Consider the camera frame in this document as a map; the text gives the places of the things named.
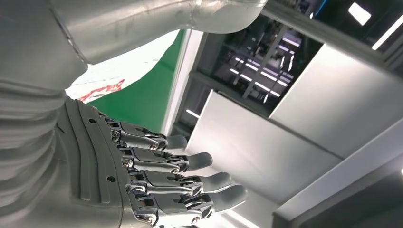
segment silver metal surface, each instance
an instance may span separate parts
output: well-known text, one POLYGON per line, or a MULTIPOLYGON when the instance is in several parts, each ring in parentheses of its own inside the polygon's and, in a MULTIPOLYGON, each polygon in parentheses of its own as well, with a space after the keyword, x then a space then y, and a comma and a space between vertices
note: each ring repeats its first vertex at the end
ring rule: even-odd
POLYGON ((266 1, 51 0, 51 5, 77 50, 96 64, 176 29, 239 31, 254 21, 266 1))
POLYGON ((348 157, 403 117, 397 77, 324 45, 270 119, 348 157))
POLYGON ((214 168, 280 203, 341 161, 215 92, 186 148, 203 151, 214 168))
POLYGON ((295 219, 382 165, 396 160, 399 156, 399 159, 402 160, 402 135, 403 120, 400 120, 298 195, 281 205, 276 213, 287 220, 295 219))
POLYGON ((380 68, 385 67, 384 57, 380 52, 374 51, 368 45, 327 26, 315 21, 296 10, 282 5, 274 0, 269 0, 262 14, 272 18, 302 34, 313 38, 321 43, 326 43, 342 50, 349 55, 364 60, 380 68))

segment metal panel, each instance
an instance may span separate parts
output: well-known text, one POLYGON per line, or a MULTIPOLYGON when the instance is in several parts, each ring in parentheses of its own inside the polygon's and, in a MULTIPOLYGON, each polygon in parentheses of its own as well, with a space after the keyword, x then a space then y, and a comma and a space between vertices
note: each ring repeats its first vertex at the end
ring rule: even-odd
POLYGON ((348 157, 403 116, 397 77, 324 45, 270 118, 348 157))
POLYGON ((209 152, 217 170, 279 203, 341 161, 215 92, 186 152, 209 152))

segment robotic hand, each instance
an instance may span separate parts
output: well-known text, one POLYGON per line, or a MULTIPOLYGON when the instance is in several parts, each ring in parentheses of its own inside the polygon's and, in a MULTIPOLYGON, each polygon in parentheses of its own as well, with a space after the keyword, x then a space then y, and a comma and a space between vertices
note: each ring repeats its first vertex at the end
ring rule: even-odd
POLYGON ((0 227, 171 228, 245 200, 206 153, 66 98, 88 64, 175 29, 230 33, 266 0, 0 1, 0 227))
POLYGON ((122 166, 129 173, 127 192, 136 205, 134 214, 139 220, 161 227, 191 225, 246 200, 244 187, 230 187, 231 177, 225 172, 210 177, 178 174, 211 165, 208 153, 174 156, 155 150, 184 147, 183 137, 167 138, 103 115, 101 119, 109 125, 111 139, 122 155, 122 166))

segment white surface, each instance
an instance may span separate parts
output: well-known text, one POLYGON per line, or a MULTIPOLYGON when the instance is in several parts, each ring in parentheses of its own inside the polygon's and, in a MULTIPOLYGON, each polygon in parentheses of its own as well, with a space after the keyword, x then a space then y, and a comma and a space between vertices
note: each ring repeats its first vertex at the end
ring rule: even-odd
POLYGON ((371 140, 292 199, 276 213, 292 220, 403 153, 403 120, 371 140))
POLYGON ((169 135, 172 130, 173 122, 178 113, 183 93, 189 79, 189 73, 192 70, 194 60, 202 41, 203 32, 196 30, 187 30, 181 47, 180 57, 176 65, 174 83, 171 88, 171 94, 168 101, 168 110, 165 113, 162 134, 169 135))
POLYGON ((96 100, 134 83, 147 74, 172 45, 179 30, 167 33, 135 50, 99 63, 66 89, 66 94, 84 103, 96 100))
POLYGON ((341 160, 212 92, 186 151, 208 152, 213 167, 282 203, 341 160))

